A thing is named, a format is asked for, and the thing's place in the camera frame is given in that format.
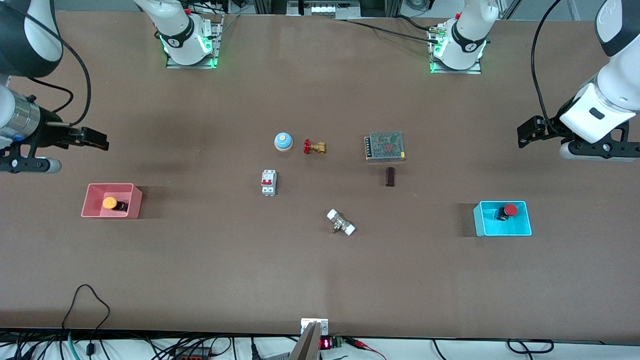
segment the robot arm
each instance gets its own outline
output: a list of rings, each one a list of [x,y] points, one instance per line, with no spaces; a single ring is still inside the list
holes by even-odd
[[[191,65],[212,52],[211,22],[186,14],[177,0],[134,0],[158,28],[164,49],[178,64]],[[33,17],[40,24],[30,19]],[[0,78],[49,75],[60,63],[62,43],[53,0],[0,0]],[[66,124],[55,113],[0,85],[0,171],[48,172],[60,170],[56,159],[36,157],[38,148],[70,145],[109,149],[107,136],[88,127]],[[30,145],[28,154],[22,145]]]
[[[444,24],[447,37],[433,56],[454,70],[472,67],[482,56],[486,37],[500,11],[497,0],[465,0],[462,12]]]
[[[546,124],[536,116],[518,128],[519,147],[564,138],[565,159],[634,161],[640,143],[628,142],[628,120],[640,112],[640,2],[607,0],[595,21],[609,63],[587,81]],[[611,132],[619,129],[621,138]]]
[[[187,15],[178,0],[133,0],[153,20],[164,51],[180,65],[193,65],[213,52],[211,20]]]
[[[51,34],[58,35],[53,0],[0,1],[0,29],[0,74],[35,78],[58,66],[62,44]],[[21,153],[22,145],[30,146],[28,154]],[[109,147],[106,135],[87,127],[75,129],[36,105],[35,96],[0,86],[0,171],[59,171],[58,160],[35,156],[39,147],[51,145]]]

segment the brown table surface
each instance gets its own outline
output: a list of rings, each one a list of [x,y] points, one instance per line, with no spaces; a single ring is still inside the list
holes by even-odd
[[[561,160],[557,140],[516,145],[540,113],[536,23],[496,23],[481,76],[430,74],[424,43],[322,17],[241,17],[209,71],[166,70],[143,13],[58,23],[92,76],[83,125],[111,149],[42,149],[59,174],[1,175],[1,326],[59,326],[87,282],[110,328],[295,333],[322,316],[354,335],[640,341],[637,165]],[[606,61],[592,23],[547,24],[550,113]],[[75,59],[46,79],[76,93],[60,113],[75,120]],[[66,96],[12,88],[49,109]],[[362,139],[394,130],[408,160],[387,188]],[[293,150],[275,150],[280,131]],[[327,153],[304,155],[305,138]],[[260,194],[265,168],[276,197]],[[102,182],[139,186],[141,218],[81,218],[87,184]],[[472,208],[490,199],[527,201],[533,236],[474,237]],[[331,233],[332,208],[354,235]],[[76,310],[69,326],[104,316],[86,290]]]

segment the cable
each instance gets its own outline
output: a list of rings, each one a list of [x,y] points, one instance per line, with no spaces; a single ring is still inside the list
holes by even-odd
[[[423,30],[423,31],[429,31],[429,28],[432,28],[432,26],[421,26],[421,25],[418,25],[418,24],[415,23],[415,21],[413,21],[413,19],[411,19],[408,16],[396,15],[396,16],[394,16],[394,18],[407,20],[409,22],[409,24],[411,24],[414,28],[417,28],[417,29],[420,29],[420,30]]]
[[[40,26],[44,31],[48,32],[57,41],[61,42],[62,45],[64,45],[69,50],[69,52],[76,58],[76,60],[80,64],[80,67],[82,67],[82,71],[84,72],[84,78],[86,80],[86,104],[84,105],[84,111],[82,112],[82,115],[80,115],[80,117],[75,122],[70,123],[69,126],[73,127],[80,124],[80,122],[84,120],[84,118],[86,117],[86,114],[89,112],[89,106],[91,105],[91,78],[89,77],[89,70],[86,68],[84,61],[82,60],[80,55],[78,55],[78,53],[74,50],[74,48],[71,47],[71,45],[69,45],[66,41],[64,41],[64,39],[62,39],[60,35],[56,34],[53,30],[49,29],[47,26],[42,24],[38,19],[34,18],[33,16],[29,15],[28,13],[20,9],[14,8],[12,5],[7,4],[6,1],[0,1],[0,4],[17,13],[22,14],[25,18],[38,24],[38,26]]]
[[[512,341],[520,344],[520,346],[524,349],[524,351],[523,350],[514,349],[511,346],[511,342]],[[551,351],[553,351],[554,348],[556,347],[556,344],[552,340],[546,340],[546,341],[540,341],[540,342],[545,343],[545,344],[551,344],[551,346],[546,350],[529,350],[527,345],[525,345],[525,343],[522,340],[519,340],[519,339],[507,339],[507,347],[509,348],[509,350],[511,350],[512,352],[514,352],[516,354],[528,355],[529,356],[529,360],[533,360],[533,354],[548,354]]]
[[[436,352],[438,352],[438,356],[440,356],[442,360],[447,360],[447,358],[444,357],[444,355],[442,355],[442,353],[440,352],[440,348],[438,347],[438,343],[436,342],[436,339],[431,339],[431,341],[433,341],[433,346],[436,347]]]
[[[58,111],[66,108],[74,100],[74,93],[71,90],[69,90],[68,88],[63,88],[62,86],[45,83],[44,81],[38,80],[36,78],[29,78],[29,80],[33,81],[36,84],[48,86],[50,88],[57,89],[57,90],[62,90],[64,92],[66,92],[67,94],[69,94],[69,100],[67,100],[67,102],[65,102],[62,106],[52,110],[51,111],[52,113],[57,113]]]
[[[369,25],[369,24],[364,24],[363,22],[349,21],[349,20],[342,20],[342,21],[347,22],[349,24],[356,24],[356,25],[360,25],[360,26],[365,26],[366,28],[371,28],[371,29],[374,29],[374,30],[383,31],[385,33],[390,33],[390,34],[393,34],[393,35],[397,35],[399,37],[412,38],[414,40],[430,42],[432,44],[437,44],[438,43],[437,40],[434,40],[434,39],[421,38],[421,37],[415,37],[413,35],[407,35],[407,34],[403,34],[403,33],[398,33],[396,31],[379,28],[377,26],[373,26],[373,25]]]
[[[549,115],[547,115],[547,108],[545,107],[545,101],[542,99],[542,91],[540,90],[540,85],[538,84],[538,77],[536,76],[536,44],[538,43],[538,36],[540,35],[540,30],[542,29],[542,25],[545,23],[547,17],[551,13],[551,11],[560,3],[562,0],[555,0],[549,9],[544,14],[542,19],[540,19],[540,23],[538,24],[538,28],[536,29],[536,34],[533,36],[533,43],[531,44],[531,76],[533,77],[533,85],[536,87],[536,93],[538,93],[538,100],[540,102],[540,108],[542,109],[542,116],[545,118],[545,122],[547,126],[553,130],[554,133],[558,134],[558,130],[556,130],[551,124],[549,120]]]
[[[53,341],[55,340],[55,338],[51,338],[51,340],[49,340],[49,342],[47,343],[47,346],[44,347],[44,350],[42,350],[42,353],[40,353],[40,355],[36,358],[36,360],[41,360],[44,359],[47,350],[49,349],[49,347],[51,346],[51,344],[53,344]]]
[[[67,335],[67,343],[69,344],[69,348],[71,349],[71,354],[74,356],[76,360],[80,360],[78,353],[76,352],[76,347],[74,346],[74,342],[71,340],[71,332],[69,331],[69,335]]]
[[[60,359],[65,360],[65,355],[62,352],[62,339],[63,339],[62,334],[63,334],[63,332],[60,331],[60,342],[58,342],[58,345],[60,347]]]
[[[93,297],[95,297],[96,300],[98,300],[102,305],[104,305],[104,307],[107,308],[107,315],[102,319],[102,321],[98,324],[98,326],[96,326],[93,331],[91,332],[91,334],[89,335],[89,344],[87,344],[87,354],[89,355],[89,360],[91,360],[91,356],[93,355],[93,352],[95,351],[95,347],[93,346],[93,335],[95,334],[95,332],[98,330],[98,328],[100,326],[102,326],[102,324],[104,324],[105,321],[107,321],[107,319],[109,318],[109,315],[111,314],[111,308],[109,307],[109,305],[107,305],[106,302],[104,302],[99,296],[98,294],[96,294],[95,290],[93,289],[93,287],[89,284],[82,284],[80,286],[78,286],[76,288],[76,292],[74,293],[74,298],[71,300],[71,306],[69,306],[69,310],[67,310],[67,313],[65,314],[65,317],[62,319],[62,329],[65,328],[65,322],[67,322],[67,318],[69,317],[69,314],[71,313],[71,310],[73,310],[74,308],[74,304],[76,303],[76,297],[78,296],[78,292],[80,291],[81,288],[83,287],[87,287],[89,288],[89,290],[91,290],[91,292],[93,293]]]
[[[104,348],[104,344],[102,343],[102,338],[99,338],[100,340],[100,347],[102,348],[102,352],[104,353],[104,356],[107,358],[107,360],[111,360],[111,358],[109,357],[109,354],[107,353],[107,349]]]
[[[145,337],[147,338],[147,343],[151,345],[151,349],[154,351],[154,354],[158,356],[158,350],[156,350],[156,346],[151,342],[151,339],[149,339],[149,336],[147,334],[145,334]]]
[[[245,11],[246,9],[248,9],[249,7],[250,7],[250,5],[246,5],[246,7],[244,7],[244,8],[240,8],[240,10],[238,10],[238,11],[234,14],[236,17],[234,17],[234,19],[233,19],[233,20],[231,20],[231,22],[229,22],[229,25],[227,25],[227,27],[226,27],[226,28],[222,29],[222,32],[221,32],[221,33],[220,33],[220,35],[218,35],[218,36],[219,36],[219,37],[221,37],[221,36],[222,36],[222,34],[224,34],[227,30],[229,30],[229,28],[231,27],[231,25],[233,25],[233,24],[234,24],[234,22],[236,22],[236,21],[240,18],[240,15],[242,14],[242,12],[243,12],[243,11]]]
[[[231,338],[231,344],[233,344],[233,348],[234,348],[234,360],[238,360],[238,354],[236,353],[236,339],[235,338]]]
[[[381,352],[373,349],[372,347],[370,347],[369,345],[365,344],[360,340],[356,340],[354,338],[345,337],[345,336],[343,336],[342,339],[344,340],[345,343],[347,343],[348,345],[351,345],[352,347],[359,348],[360,350],[375,352],[376,354],[380,355],[384,360],[387,360],[387,357],[384,356]]]
[[[170,355],[172,350],[175,350],[175,349],[179,348],[182,345],[186,345],[191,341],[192,341],[192,339],[187,339],[187,340],[180,339],[178,342],[176,342],[176,344],[173,344],[173,345],[171,345],[169,347],[166,347],[164,350],[160,351],[158,353],[158,355],[152,357],[151,360],[155,360],[155,359],[161,360],[163,356]]]
[[[255,341],[253,340],[253,336],[251,337],[251,360],[262,360],[262,357],[258,352],[258,347],[255,346]]]
[[[386,357],[386,356],[384,356],[381,352],[379,352],[379,351],[377,351],[377,350],[374,350],[374,349],[372,349],[372,348],[367,348],[367,349],[365,349],[365,350],[367,350],[367,351],[371,351],[371,352],[375,352],[376,354],[380,355],[384,360],[387,360],[387,357]]]
[[[211,355],[211,357],[220,356],[220,355],[224,354],[225,352],[229,351],[229,349],[231,348],[231,338],[228,338],[229,339],[229,346],[227,346],[227,348],[225,350],[222,350],[222,352],[220,352],[219,354],[215,354],[213,352],[213,343],[215,343],[217,339],[218,338],[213,339],[213,342],[211,343],[211,346],[209,347],[209,354]]]

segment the metal bracket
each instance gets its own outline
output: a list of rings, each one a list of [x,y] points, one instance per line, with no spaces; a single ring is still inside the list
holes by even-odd
[[[302,318],[300,320],[300,334],[305,332],[305,329],[309,325],[310,322],[320,323],[320,329],[322,336],[329,335],[329,319],[318,319],[318,318]]]
[[[202,38],[202,44],[206,48],[212,49],[211,53],[192,65],[181,65],[175,62],[168,55],[166,56],[167,69],[215,69],[218,67],[218,58],[220,57],[220,42],[222,41],[222,25],[225,18],[220,22],[211,22],[205,19],[205,31]]]

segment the black cable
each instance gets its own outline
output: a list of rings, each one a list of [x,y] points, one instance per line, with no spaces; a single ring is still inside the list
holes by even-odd
[[[421,37],[415,37],[413,35],[407,35],[407,34],[403,34],[403,33],[398,33],[396,31],[392,31],[392,30],[387,30],[387,29],[383,29],[383,28],[379,28],[377,26],[373,26],[373,25],[369,25],[369,24],[364,24],[363,22],[357,22],[357,21],[350,21],[350,20],[342,20],[344,22],[347,22],[349,24],[356,24],[356,25],[360,25],[360,26],[365,26],[367,28],[373,29],[373,30],[379,30],[379,31],[383,31],[385,33],[390,33],[393,35],[397,35],[399,37],[405,37],[405,38],[411,38],[414,40],[420,40],[420,41],[425,41],[425,42],[430,42],[432,44],[437,44],[438,42],[434,39],[428,39],[428,38],[421,38]]]
[[[238,360],[238,354],[236,353],[236,339],[231,338],[231,344],[234,348],[234,360]]]
[[[111,360],[111,358],[109,357],[109,354],[107,353],[107,349],[104,348],[104,344],[102,343],[102,338],[98,338],[98,340],[100,341],[100,347],[102,348],[102,352],[104,353],[104,356],[107,358],[107,360]]]
[[[447,358],[444,357],[444,355],[442,355],[440,348],[438,347],[438,343],[436,342],[436,339],[431,339],[431,341],[433,341],[433,346],[435,346],[436,352],[438,352],[438,356],[440,356],[442,360],[447,360]]]
[[[63,332],[63,331],[60,331],[60,342],[58,343],[58,345],[59,345],[59,347],[60,347],[60,359],[65,360],[65,355],[64,355],[64,353],[62,352],[62,341],[63,341],[63,335],[64,335],[64,332]]]
[[[222,350],[222,352],[220,352],[219,354],[214,353],[213,352],[213,343],[215,343],[217,339],[219,339],[219,338],[213,339],[213,342],[211,343],[211,346],[209,347],[209,354],[211,355],[211,357],[220,356],[220,355],[224,354],[225,352],[229,351],[229,349],[231,348],[231,338],[228,338],[229,339],[229,345],[227,346],[227,348],[225,350]]]
[[[210,339],[213,339],[213,338],[215,338],[215,337],[216,337],[216,336],[211,336],[211,337],[208,337],[208,338],[200,339],[200,340],[198,340],[198,342],[196,342],[195,344],[192,344],[192,345],[187,346],[187,347],[186,347],[186,349],[185,349],[185,350],[183,350],[182,352],[176,353],[174,357],[177,359],[177,358],[179,358],[182,354],[185,354],[187,351],[189,351],[189,349],[191,349],[191,352],[189,353],[189,355],[187,355],[187,357],[189,357],[189,358],[190,358],[190,357],[193,355],[193,352],[195,352],[195,350],[197,350],[197,348],[198,348],[199,346],[202,346],[202,352],[204,353],[204,343],[205,343],[205,341],[210,340]]]
[[[156,346],[151,342],[151,339],[149,339],[149,336],[147,334],[145,334],[145,337],[147,338],[147,343],[151,345],[151,349],[153,349],[154,354],[158,356],[158,350],[156,350]]]
[[[260,356],[260,352],[258,352],[258,347],[255,346],[255,341],[253,340],[253,336],[251,337],[251,360],[262,360]]]
[[[41,360],[44,359],[47,350],[49,349],[49,347],[51,346],[51,344],[53,344],[53,341],[55,340],[55,338],[51,338],[51,340],[49,340],[49,342],[47,343],[47,346],[44,347],[44,349],[42,350],[42,353],[40,353],[40,355],[36,358],[36,360]]]
[[[520,344],[520,346],[524,349],[524,350],[516,350],[511,346],[511,342],[514,341],[518,344]],[[551,346],[548,349],[545,350],[529,350],[529,348],[527,347],[527,345],[525,345],[525,343],[522,340],[519,339],[507,339],[507,347],[509,348],[510,351],[516,353],[516,354],[520,354],[520,355],[528,355],[529,356],[529,360],[533,360],[533,354],[548,354],[551,351],[554,350],[554,348],[556,347],[555,343],[552,340],[547,340],[547,341],[540,341],[542,343],[545,344],[551,344]]]
[[[104,305],[104,307],[107,308],[107,315],[102,319],[102,321],[98,324],[98,326],[96,326],[93,331],[91,332],[91,334],[89,335],[89,344],[87,345],[87,347],[91,347],[93,349],[93,351],[95,351],[95,348],[93,346],[93,335],[95,334],[95,332],[98,330],[98,328],[100,326],[102,326],[102,324],[104,324],[105,321],[107,321],[107,319],[109,318],[109,315],[111,315],[111,308],[109,307],[109,305],[107,305],[106,302],[104,302],[99,296],[98,294],[96,294],[95,290],[93,289],[93,287],[89,284],[82,284],[80,286],[78,286],[76,288],[76,292],[74,293],[74,298],[73,300],[71,300],[71,306],[69,306],[69,310],[67,310],[67,313],[65,314],[65,317],[62,319],[62,329],[65,328],[65,322],[67,322],[67,318],[69,317],[69,314],[71,313],[71,310],[73,310],[74,308],[74,304],[76,303],[76,297],[78,296],[78,292],[80,291],[81,288],[87,287],[89,288],[89,290],[91,290],[91,292],[93,293],[93,297],[95,297],[96,300],[98,300],[102,305]],[[88,352],[89,355],[89,360],[91,360],[91,356],[93,355],[92,352]]]
[[[89,77],[89,70],[86,68],[84,61],[82,60],[80,55],[78,55],[78,53],[74,50],[74,48],[71,47],[71,45],[69,45],[66,41],[64,41],[64,39],[62,39],[60,35],[56,34],[53,30],[49,29],[47,26],[42,24],[38,19],[34,18],[33,16],[29,15],[28,13],[20,9],[14,8],[13,6],[7,4],[6,1],[0,1],[0,4],[17,13],[22,14],[25,18],[38,24],[38,26],[40,26],[43,30],[48,32],[57,41],[61,42],[62,45],[64,45],[69,50],[69,52],[76,58],[76,60],[80,64],[80,67],[82,67],[82,70],[84,72],[84,78],[86,80],[86,104],[84,105],[84,111],[82,112],[82,115],[80,115],[80,117],[75,122],[72,122],[69,126],[73,127],[80,124],[80,122],[84,120],[84,118],[86,117],[86,114],[89,112],[89,106],[91,105],[91,78]]]
[[[20,346],[20,337],[22,336],[22,333],[18,333],[18,337],[15,339],[15,352],[13,353],[13,358],[17,359],[18,358],[18,354],[22,354],[21,352],[21,346]]]
[[[424,30],[424,31],[429,31],[429,28],[431,28],[431,26],[421,26],[415,23],[415,21],[413,21],[413,19],[411,19],[408,16],[404,16],[404,15],[396,15],[394,16],[397,19],[404,19],[407,20],[409,22],[409,24],[411,24],[414,28],[420,29],[420,30]]]
[[[540,19],[540,23],[538,24],[538,28],[536,29],[536,34],[533,36],[533,43],[531,44],[531,76],[533,77],[533,85],[536,87],[536,93],[538,93],[538,101],[540,102],[540,108],[542,109],[542,116],[545,118],[545,122],[547,126],[553,130],[554,133],[558,134],[558,130],[556,130],[551,124],[549,120],[549,115],[547,115],[547,108],[545,107],[545,101],[542,99],[542,91],[540,90],[540,85],[538,84],[538,77],[536,76],[536,44],[538,43],[538,36],[540,35],[540,30],[542,29],[542,25],[545,23],[547,17],[551,13],[551,11],[560,3],[562,0],[554,1],[549,9],[544,14],[542,19]]]
[[[172,350],[178,349],[179,347],[186,345],[192,341],[193,341],[192,338],[181,338],[178,342],[176,342],[176,344],[173,344],[169,347],[166,347],[164,350],[161,350],[158,353],[158,355],[152,357],[151,360],[155,360],[155,359],[162,360],[163,356],[170,356]]]
[[[60,106],[60,107],[58,107],[56,109],[53,109],[51,111],[52,113],[57,113],[58,111],[66,108],[74,100],[74,93],[71,90],[69,90],[68,88],[63,88],[62,86],[45,83],[44,81],[38,80],[36,78],[29,78],[29,80],[33,81],[36,84],[48,86],[48,87],[56,89],[56,90],[62,90],[64,92],[66,92],[67,94],[69,94],[69,100],[67,100],[67,102],[65,102],[62,106]]]

